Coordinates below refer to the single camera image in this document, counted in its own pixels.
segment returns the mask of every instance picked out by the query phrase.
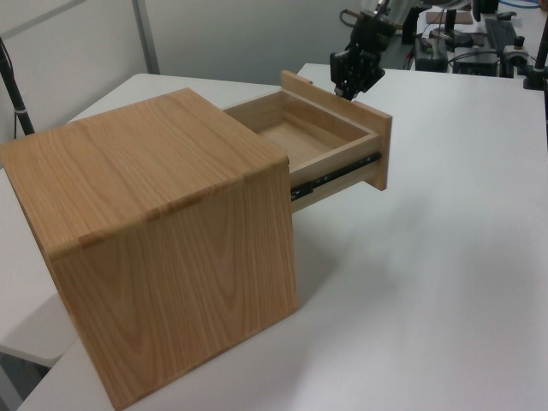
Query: wood grain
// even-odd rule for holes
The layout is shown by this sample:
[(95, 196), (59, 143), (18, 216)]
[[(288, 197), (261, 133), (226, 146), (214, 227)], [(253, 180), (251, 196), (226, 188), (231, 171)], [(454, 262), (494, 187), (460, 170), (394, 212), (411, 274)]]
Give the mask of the wood grain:
[(299, 167), (291, 169), (291, 187), (297, 187), (305, 182), (315, 180), (320, 176), (341, 169), (348, 164), (352, 164), (378, 152), (380, 142), (380, 137), (377, 134), (370, 134), (352, 143), (348, 143), (346, 146), (341, 146), (312, 160), (301, 163)]
[(313, 102), (325, 110), (337, 113), (339, 116), (348, 118), (352, 122), (357, 122), (366, 128), (374, 130), (381, 138), (380, 151), (383, 157), (380, 160), (378, 175), (368, 179), (367, 182), (379, 190), (386, 189), (390, 154), (391, 116), (360, 102), (350, 102), (344, 98), (330, 94), (313, 86), (309, 80), (289, 71), (282, 72), (282, 88), (296, 97)]
[(115, 409), (295, 311), (286, 163), (53, 263)]
[(37, 242), (52, 260), (242, 184), (284, 157), (189, 89), (2, 148)]

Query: black cable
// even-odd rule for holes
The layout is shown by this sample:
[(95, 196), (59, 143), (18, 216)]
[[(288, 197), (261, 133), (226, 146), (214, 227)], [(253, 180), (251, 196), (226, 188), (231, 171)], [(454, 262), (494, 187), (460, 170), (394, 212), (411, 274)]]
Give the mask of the black cable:
[[(6, 45), (3, 43), (2, 38), (0, 38), (0, 47), (2, 47), (3, 54), (8, 59), (8, 65), (9, 70), (11, 71), (12, 78), (15, 78), (14, 74), (14, 64), (11, 62), (11, 57), (9, 56), (8, 49), (6, 49)], [(14, 111), (14, 140), (17, 138), (17, 113)]]
[(11, 75), (15, 77), (14, 75), (14, 65), (11, 62), (11, 57), (9, 56), (8, 49), (6, 49), (6, 45), (3, 43), (2, 38), (0, 37), (0, 47), (2, 47), (2, 51), (6, 58), (8, 59), (9, 64), (9, 70), (11, 71)]
[(462, 58), (465, 58), (465, 57), (478, 56), (481, 54), (497, 54), (497, 52), (496, 51), (471, 51), (469, 53), (464, 53), (464, 54), (461, 54), (460, 56), (453, 57), (447, 63), (452, 63), (457, 60), (461, 60)]
[(440, 34), (441, 31), (442, 31), (442, 20), (444, 19), (444, 12), (445, 12), (445, 9), (442, 10), (442, 15), (441, 15), (441, 17), (439, 18), (439, 24), (438, 24), (438, 38), (439, 38), (439, 34)]
[(23, 132), (25, 135), (33, 134), (33, 123), (28, 115), (27, 107), (25, 107), (25, 103), (23, 102), (23, 97), (19, 92), (19, 87), (15, 82), (14, 66), (2, 38), (0, 38), (0, 75), (8, 90), (9, 98), (14, 106), (15, 115), (21, 123)]
[(344, 9), (339, 13), (339, 20), (341, 23), (347, 27), (354, 28), (354, 24), (348, 23), (346, 20), (343, 19), (343, 16), (348, 13), (348, 9)]

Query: wooden drawer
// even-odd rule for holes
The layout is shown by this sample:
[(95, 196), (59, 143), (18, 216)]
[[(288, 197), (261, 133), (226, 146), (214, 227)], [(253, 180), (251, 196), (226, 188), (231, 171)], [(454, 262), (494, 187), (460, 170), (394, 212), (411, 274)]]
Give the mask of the wooden drawer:
[(224, 110), (289, 157), (293, 212), (357, 182), (386, 188), (391, 116), (290, 72), (282, 89)]

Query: wooden box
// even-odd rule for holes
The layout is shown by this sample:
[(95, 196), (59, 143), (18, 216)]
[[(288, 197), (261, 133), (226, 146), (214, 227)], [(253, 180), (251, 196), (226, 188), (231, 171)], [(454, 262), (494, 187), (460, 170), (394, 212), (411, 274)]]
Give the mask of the wooden box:
[(282, 91), (225, 112), (185, 89), (0, 158), (123, 409), (295, 311), (292, 209), (383, 189), (389, 138), (389, 116), (284, 73)]

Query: wire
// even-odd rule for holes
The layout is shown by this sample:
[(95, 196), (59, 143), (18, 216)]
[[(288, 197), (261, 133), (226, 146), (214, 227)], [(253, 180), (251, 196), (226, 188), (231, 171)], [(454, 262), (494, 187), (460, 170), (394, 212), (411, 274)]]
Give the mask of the wire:
[(540, 6), (534, 0), (522, 0), (522, 1), (525, 2), (525, 3), (535, 3), (535, 5), (534, 6), (525, 6), (525, 5), (522, 5), (522, 4), (513, 4), (513, 3), (505, 2), (504, 0), (498, 0), (498, 2), (501, 3), (501, 4), (505, 4), (505, 5), (510, 6), (510, 7), (516, 7), (517, 9), (539, 9), (540, 8)]
[(441, 15), (441, 17), (439, 18), (439, 24), (438, 24), (438, 37), (439, 37), (439, 34), (440, 34), (441, 31), (442, 31), (442, 20), (444, 19), (444, 12), (445, 12), (445, 9), (442, 10), (442, 15)]
[(496, 51), (471, 51), (469, 53), (461, 54), (460, 56), (451, 58), (447, 63), (456, 62), (457, 60), (461, 60), (462, 58), (471, 57), (471, 56), (479, 56), (481, 54), (497, 54)]
[[(3, 54), (8, 59), (9, 71), (11, 72), (11, 77), (15, 79), (14, 64), (11, 62), (11, 57), (9, 56), (8, 49), (6, 48), (6, 45), (3, 43), (3, 40), (1, 37), (0, 37), (0, 48), (2, 48)], [(17, 113), (14, 111), (14, 140), (16, 138), (17, 138)]]
[(6, 49), (6, 45), (3, 43), (2, 38), (0, 37), (0, 47), (2, 47), (3, 54), (8, 58), (9, 63), (9, 70), (11, 71), (11, 75), (14, 75), (14, 65), (11, 62), (11, 57), (9, 56), (8, 49)]

